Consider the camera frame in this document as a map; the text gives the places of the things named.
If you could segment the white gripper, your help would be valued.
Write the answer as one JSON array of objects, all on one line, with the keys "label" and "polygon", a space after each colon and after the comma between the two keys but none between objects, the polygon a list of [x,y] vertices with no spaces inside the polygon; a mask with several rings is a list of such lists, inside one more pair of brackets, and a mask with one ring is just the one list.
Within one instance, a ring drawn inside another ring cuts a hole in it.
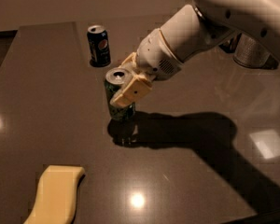
[{"label": "white gripper", "polygon": [[[141,71],[154,76],[155,80],[167,80],[181,70],[181,62],[170,51],[160,28],[145,37],[136,53],[132,52],[119,68],[133,70],[136,65]],[[142,99],[151,90],[152,82],[147,76],[135,75],[113,95],[110,104],[124,108]]]}]

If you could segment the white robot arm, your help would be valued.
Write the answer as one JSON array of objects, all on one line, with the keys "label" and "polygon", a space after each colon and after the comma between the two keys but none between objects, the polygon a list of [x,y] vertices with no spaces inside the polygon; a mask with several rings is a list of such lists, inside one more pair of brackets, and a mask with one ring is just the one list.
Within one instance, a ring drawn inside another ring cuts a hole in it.
[{"label": "white robot arm", "polygon": [[142,40],[119,69],[127,80],[111,98],[126,107],[146,96],[155,80],[166,80],[194,55],[237,33],[257,40],[280,62],[280,0],[192,0]]}]

